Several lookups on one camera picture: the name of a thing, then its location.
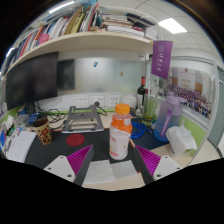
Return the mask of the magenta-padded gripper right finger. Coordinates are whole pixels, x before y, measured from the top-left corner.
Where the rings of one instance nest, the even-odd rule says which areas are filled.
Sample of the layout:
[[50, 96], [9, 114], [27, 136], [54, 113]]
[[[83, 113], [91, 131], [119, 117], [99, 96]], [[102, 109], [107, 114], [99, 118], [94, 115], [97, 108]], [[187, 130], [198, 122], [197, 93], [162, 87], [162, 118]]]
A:
[[160, 157], [139, 145], [136, 145], [134, 149], [133, 164], [135, 168], [141, 172], [146, 184], [160, 180], [182, 169], [182, 167], [168, 155]]

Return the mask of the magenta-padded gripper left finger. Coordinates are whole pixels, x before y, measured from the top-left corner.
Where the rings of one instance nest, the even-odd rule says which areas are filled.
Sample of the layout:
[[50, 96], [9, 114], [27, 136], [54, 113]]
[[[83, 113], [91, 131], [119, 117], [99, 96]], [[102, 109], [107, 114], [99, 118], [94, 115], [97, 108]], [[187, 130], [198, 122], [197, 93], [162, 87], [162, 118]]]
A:
[[89, 145], [69, 156], [58, 156], [44, 170], [81, 186], [93, 155], [94, 147]]

